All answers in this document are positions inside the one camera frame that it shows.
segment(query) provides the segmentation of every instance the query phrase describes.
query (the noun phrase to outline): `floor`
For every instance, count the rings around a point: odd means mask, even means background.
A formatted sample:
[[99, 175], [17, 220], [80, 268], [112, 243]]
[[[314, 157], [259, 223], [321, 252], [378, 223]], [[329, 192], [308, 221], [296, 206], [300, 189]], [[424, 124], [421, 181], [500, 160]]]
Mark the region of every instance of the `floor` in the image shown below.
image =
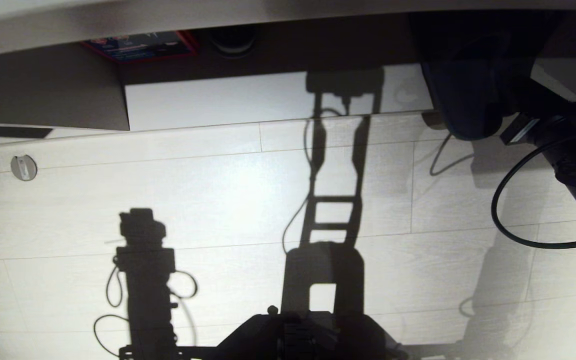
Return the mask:
[[[316, 194], [354, 192], [360, 121], [323, 121]], [[176, 268], [198, 282], [185, 301], [197, 345], [215, 346], [252, 315], [281, 307], [282, 234], [309, 191], [304, 132], [310, 144], [312, 124], [288, 120], [0, 145], [0, 360], [114, 358], [92, 325], [126, 315], [125, 300], [107, 303], [106, 282], [125, 242], [119, 213], [131, 208], [153, 210]], [[442, 148], [447, 135], [417, 113], [372, 117], [355, 245], [365, 313], [405, 346], [457, 344], [461, 359], [576, 360], [576, 250], [520, 246], [490, 219], [496, 186], [530, 146], [490, 137], [451, 138]], [[9, 171], [24, 154], [39, 168], [30, 182]], [[499, 211], [526, 239], [576, 240], [576, 202], [542, 158], [510, 182]], [[322, 206], [317, 216], [341, 221], [348, 208]], [[299, 245], [303, 223], [300, 211], [287, 250]], [[313, 241], [344, 236], [318, 231]], [[168, 285], [192, 291], [182, 274]], [[311, 310], [331, 310], [329, 286], [310, 291]], [[111, 281], [112, 301], [118, 292]], [[172, 324], [179, 346], [193, 344], [182, 309], [172, 310]], [[114, 352], [130, 342], [121, 319], [101, 320], [98, 331]]]

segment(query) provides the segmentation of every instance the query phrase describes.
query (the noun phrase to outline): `black machine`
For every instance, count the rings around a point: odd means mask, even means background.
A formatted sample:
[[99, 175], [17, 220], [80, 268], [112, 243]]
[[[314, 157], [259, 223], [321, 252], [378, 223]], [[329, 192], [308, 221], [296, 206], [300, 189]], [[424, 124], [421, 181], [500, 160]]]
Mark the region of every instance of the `black machine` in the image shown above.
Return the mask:
[[[553, 166], [555, 177], [576, 199], [576, 102], [564, 100], [530, 79], [535, 57], [566, 16], [553, 11], [410, 15], [430, 93], [455, 137], [476, 140], [492, 136], [501, 127], [503, 116], [519, 112], [501, 139], [507, 145], [528, 142], [537, 149], [504, 178], [491, 210], [494, 223], [510, 239], [546, 249], [576, 248], [576, 241], [544, 244], [521, 239], [499, 221], [497, 202], [510, 177], [541, 153]], [[121, 360], [414, 360], [430, 356], [464, 359], [458, 344], [400, 344], [364, 314], [364, 261], [354, 244], [361, 221], [370, 116], [362, 118], [354, 135], [354, 194], [316, 196], [314, 192], [326, 153], [326, 129], [321, 116], [335, 111], [322, 108], [323, 94], [339, 96], [346, 112], [352, 97], [372, 94], [372, 110], [378, 113], [383, 82], [381, 68], [348, 72], [345, 77], [308, 74], [306, 88], [315, 95], [311, 153], [304, 149], [310, 164], [310, 190], [302, 204], [305, 215], [301, 241], [298, 248], [286, 251], [281, 309], [269, 304], [267, 314], [252, 316], [218, 346], [177, 346], [170, 312], [178, 305], [171, 303], [170, 296], [177, 296], [181, 306], [183, 298], [167, 287], [170, 274], [176, 272], [174, 251], [162, 247], [165, 227], [154, 220], [152, 210], [131, 209], [130, 213], [121, 214], [126, 246], [117, 248], [114, 258], [117, 270], [125, 272], [130, 294], [125, 320], [130, 325], [131, 344], [118, 354], [106, 350]], [[351, 204], [349, 221], [317, 223], [316, 208], [320, 203]], [[311, 243], [315, 230], [345, 230], [346, 238], [343, 243]], [[309, 289], [316, 283], [336, 284], [333, 312], [309, 310]]]
[[576, 248], [576, 240], [551, 244], [522, 239], [497, 214], [506, 183], [539, 154], [576, 200], [576, 102], [531, 79], [535, 58], [553, 34], [560, 48], [553, 56], [576, 57], [576, 12], [442, 11], [414, 13], [409, 19], [430, 95], [452, 135], [484, 139], [500, 129], [503, 117], [519, 113], [501, 134], [503, 143], [537, 146], [496, 189], [491, 206], [496, 227], [526, 246]]

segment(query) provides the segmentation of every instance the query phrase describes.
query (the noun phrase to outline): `dark object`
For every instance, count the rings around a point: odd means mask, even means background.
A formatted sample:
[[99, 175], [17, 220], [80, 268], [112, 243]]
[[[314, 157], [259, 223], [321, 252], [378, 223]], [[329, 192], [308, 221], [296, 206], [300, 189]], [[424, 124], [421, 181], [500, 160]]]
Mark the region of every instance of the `dark object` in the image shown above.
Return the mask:
[[43, 139], [51, 132], [52, 129], [43, 127], [0, 126], [0, 137], [2, 138]]
[[505, 177], [503, 177], [503, 180], [501, 180], [501, 183], [496, 188], [496, 191], [494, 191], [494, 195], [492, 198], [492, 205], [491, 205], [491, 213], [492, 213], [492, 220], [494, 222], [494, 225], [496, 225], [496, 227], [499, 229], [499, 231], [501, 231], [501, 233], [506, 235], [506, 237], [514, 240], [515, 242], [518, 242], [519, 244], [522, 244], [525, 246], [530, 246], [532, 248], [539, 248], [539, 249], [573, 249], [573, 248], [576, 248], [576, 241], [572, 241], [572, 242], [568, 242], [568, 243], [538, 243], [535, 241], [530, 241], [530, 240], [526, 240], [526, 239], [523, 239], [521, 237], [518, 237], [517, 235], [514, 235], [512, 232], [510, 232], [507, 228], [505, 228], [503, 226], [503, 224], [501, 223], [501, 221], [499, 219], [499, 215], [497, 214], [497, 207], [498, 207], [499, 197], [501, 196], [501, 192], [503, 191], [506, 184], [508, 184], [510, 178], [512, 178], [513, 175], [515, 175], [519, 171], [519, 169], [521, 169], [528, 161], [530, 161], [531, 159], [533, 159], [537, 155], [539, 155], [541, 153], [547, 153], [548, 151], [554, 150], [557, 148], [562, 148], [562, 146], [564, 146], [566, 143], [573, 142], [575, 140], [576, 140], [576, 135], [570, 136], [570, 137], [564, 137], [563, 139], [559, 139], [559, 140], [547, 143], [544, 146], [540, 146], [539, 148], [537, 148], [537, 150], [532, 151], [531, 153], [526, 155], [526, 157], [521, 159], [521, 161], [519, 161], [514, 167], [512, 167], [512, 169], [510, 169], [510, 171], [508, 171], [508, 173], [505, 175]]
[[121, 64], [196, 55], [197, 41], [189, 31], [160, 31], [83, 41], [94, 52]]
[[129, 130], [116, 64], [78, 43], [1, 54], [0, 125]]
[[525, 77], [511, 82], [514, 102], [522, 113], [502, 133], [505, 144], [522, 140], [544, 148], [543, 155], [576, 200], [576, 102], [569, 102], [546, 87]]
[[563, 11], [445, 11], [409, 16], [430, 95], [452, 135], [483, 139], [499, 130], [503, 116], [521, 112], [501, 139], [506, 145], [528, 142], [537, 150], [503, 178], [491, 214], [506, 237], [534, 248], [576, 248], [576, 241], [537, 243], [518, 237], [501, 223], [497, 205], [510, 178], [541, 153], [576, 200], [576, 103], [530, 79], [535, 57], [558, 25], [571, 18], [573, 13]]
[[512, 114], [505, 73], [530, 76], [562, 16], [515, 10], [410, 14], [430, 96], [457, 139], [484, 139], [499, 130], [502, 117]]
[[[343, 330], [334, 329], [342, 324]], [[387, 342], [384, 330], [364, 314], [339, 316], [327, 311], [254, 315], [210, 354], [214, 360], [406, 360]], [[181, 347], [185, 354], [193, 348]]]
[[256, 25], [215, 27], [208, 30], [210, 43], [222, 57], [239, 59], [253, 50], [257, 38]]
[[115, 265], [126, 274], [131, 344], [119, 349], [122, 360], [177, 360], [179, 353], [170, 314], [167, 286], [175, 269], [175, 253], [162, 248], [165, 226], [151, 209], [121, 215], [126, 246], [117, 248]]

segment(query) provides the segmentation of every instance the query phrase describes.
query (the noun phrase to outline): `cable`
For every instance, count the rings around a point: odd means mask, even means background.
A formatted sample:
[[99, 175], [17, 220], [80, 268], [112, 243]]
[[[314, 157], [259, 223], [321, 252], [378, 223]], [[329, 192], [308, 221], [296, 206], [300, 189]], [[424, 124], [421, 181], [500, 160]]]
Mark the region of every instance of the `cable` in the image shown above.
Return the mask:
[[179, 299], [192, 299], [192, 298], [194, 298], [197, 295], [197, 292], [199, 291], [199, 285], [197, 285], [197, 280], [195, 280], [195, 277], [190, 275], [189, 273], [187, 273], [185, 271], [182, 271], [182, 270], [175, 270], [174, 273], [187, 275], [188, 278], [190, 278], [190, 280], [192, 280], [192, 285], [194, 285], [194, 291], [192, 291], [192, 294], [190, 296], [181, 296], [179, 294], [176, 294], [172, 290], [170, 290], [170, 294], [172, 294], [174, 297], [178, 297]]
[[192, 280], [192, 284], [194, 284], [194, 291], [192, 292], [192, 294], [190, 296], [180, 296], [172, 290], [170, 290], [170, 295], [176, 297], [179, 300], [179, 305], [181, 305], [181, 307], [183, 308], [183, 312], [185, 312], [185, 317], [186, 317], [186, 319], [188, 319], [188, 324], [190, 325], [190, 332], [192, 332], [192, 346], [196, 347], [197, 346], [197, 327], [195, 326], [195, 321], [193, 320], [192, 315], [190, 315], [190, 310], [188, 309], [188, 307], [184, 303], [184, 299], [190, 299], [190, 298], [193, 298], [194, 296], [196, 296], [197, 292], [199, 291], [199, 287], [197, 285], [197, 280], [195, 280], [194, 276], [190, 275], [189, 273], [187, 273], [185, 271], [181, 271], [181, 270], [176, 270], [175, 272], [179, 273], [179, 274], [187, 275], [190, 278], [190, 280]]
[[[117, 283], [119, 284], [119, 302], [116, 305], [112, 303], [112, 301], [110, 301], [110, 296], [108, 296], [108, 290], [110, 288], [110, 280], [112, 280], [113, 274], [115, 274], [115, 272], [117, 277]], [[108, 304], [113, 308], [119, 308], [119, 305], [121, 305], [122, 301], [124, 300], [124, 289], [122, 287], [122, 281], [119, 278], [119, 267], [117, 265], [115, 265], [114, 269], [112, 269], [112, 272], [110, 272], [110, 276], [108, 276], [108, 282], [105, 283], [105, 300], [108, 301]]]
[[567, 243], [540, 243], [537, 241], [531, 241], [531, 240], [523, 239], [523, 238], [513, 234], [512, 232], [510, 232], [507, 228], [505, 228], [502, 225], [501, 221], [499, 220], [499, 216], [497, 214], [499, 197], [501, 196], [501, 192], [503, 191], [503, 189], [506, 187], [506, 185], [510, 181], [510, 178], [512, 178], [532, 158], [536, 157], [537, 155], [543, 153], [546, 150], [550, 150], [552, 148], [560, 146], [560, 145], [564, 144], [565, 142], [573, 141], [574, 139], [576, 139], [576, 135], [566, 137], [564, 139], [559, 139], [559, 140], [547, 143], [546, 145], [538, 147], [536, 150], [533, 150], [531, 153], [524, 156], [523, 159], [521, 159], [519, 162], [517, 162], [517, 164], [515, 166], [513, 166], [512, 169], [510, 169], [510, 171], [508, 171], [508, 173], [505, 174], [505, 176], [503, 177], [503, 179], [499, 183], [499, 186], [496, 187], [496, 191], [494, 191], [494, 195], [492, 196], [491, 214], [492, 214], [492, 221], [493, 221], [494, 225], [496, 226], [496, 228], [499, 229], [499, 231], [502, 234], [506, 235], [506, 237], [508, 237], [511, 240], [514, 240], [515, 242], [518, 242], [519, 244], [522, 244], [524, 246], [530, 246], [532, 248], [538, 248], [538, 249], [574, 249], [574, 248], [576, 248], [576, 241], [571, 241], [571, 242], [567, 242]]
[[104, 344], [101, 343], [101, 340], [99, 339], [99, 337], [97, 336], [97, 323], [104, 318], [117, 318], [117, 319], [122, 319], [122, 321], [128, 321], [128, 319], [126, 319], [125, 317], [121, 317], [119, 315], [115, 315], [115, 314], [105, 314], [102, 316], [99, 316], [95, 321], [94, 324], [92, 325], [92, 332], [94, 333], [94, 338], [96, 339], [96, 342], [98, 342], [99, 346], [101, 346], [103, 348], [103, 350], [107, 351], [108, 354], [112, 355], [112, 356], [116, 356], [117, 358], [119, 358], [119, 354], [118, 353], [114, 353], [110, 350], [108, 350], [107, 347], [104, 346]]

